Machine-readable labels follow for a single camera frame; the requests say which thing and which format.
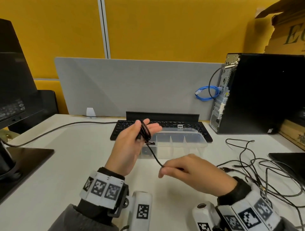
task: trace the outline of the left hand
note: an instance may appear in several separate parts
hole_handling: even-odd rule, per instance
[[[145,119],[144,123],[148,124],[147,128],[152,136],[162,130],[162,127],[157,123],[149,124],[149,119]],[[106,169],[122,176],[127,176],[131,172],[145,143],[143,138],[140,142],[136,141],[140,129],[141,122],[136,120],[133,125],[120,132],[105,165]]]

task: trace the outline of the plastic storage box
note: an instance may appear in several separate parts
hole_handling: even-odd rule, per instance
[[[189,153],[203,158],[207,142],[197,130],[193,128],[163,128],[152,136],[149,144],[158,159],[174,159]],[[139,158],[154,158],[151,151],[144,145]]]

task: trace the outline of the desk surface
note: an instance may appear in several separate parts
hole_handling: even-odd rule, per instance
[[[119,118],[86,118],[75,115],[54,115],[11,141],[24,143],[53,128],[77,121],[110,122]],[[232,149],[225,139],[255,140],[248,147],[256,156],[266,158],[270,152],[302,152],[297,146],[279,134],[275,135],[217,135],[204,123],[213,138],[204,151],[204,158],[217,165],[238,159],[240,148]],[[110,135],[114,124],[76,124],[54,131],[28,144],[26,147],[52,148],[55,154],[26,180],[3,204],[0,205],[0,226],[2,231],[47,230],[68,204],[78,204],[79,192],[92,170],[106,163],[114,141]],[[252,159],[249,151],[243,160]],[[216,204],[216,197],[199,193],[182,182],[164,177],[158,179],[160,167],[155,159],[139,159],[131,174],[126,177],[130,193],[134,190],[150,192],[153,195],[150,231],[176,230],[196,231],[191,211],[203,201]],[[264,169],[258,172],[264,178]],[[297,193],[298,187],[288,179],[270,173],[269,182],[283,194]],[[269,196],[281,216],[299,225],[294,208]],[[305,204],[305,196],[291,198],[292,202]],[[126,225],[127,212],[123,211],[114,223]]]

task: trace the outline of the computer tower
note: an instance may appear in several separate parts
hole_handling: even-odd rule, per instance
[[[228,54],[210,119],[218,134],[275,133],[304,105],[304,56]]]

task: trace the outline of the cable plug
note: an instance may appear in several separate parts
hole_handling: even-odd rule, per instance
[[[227,168],[227,167],[222,167],[222,168],[219,168],[219,169],[221,169],[221,170],[224,171],[225,173],[234,171],[234,169],[229,169],[229,168]]]

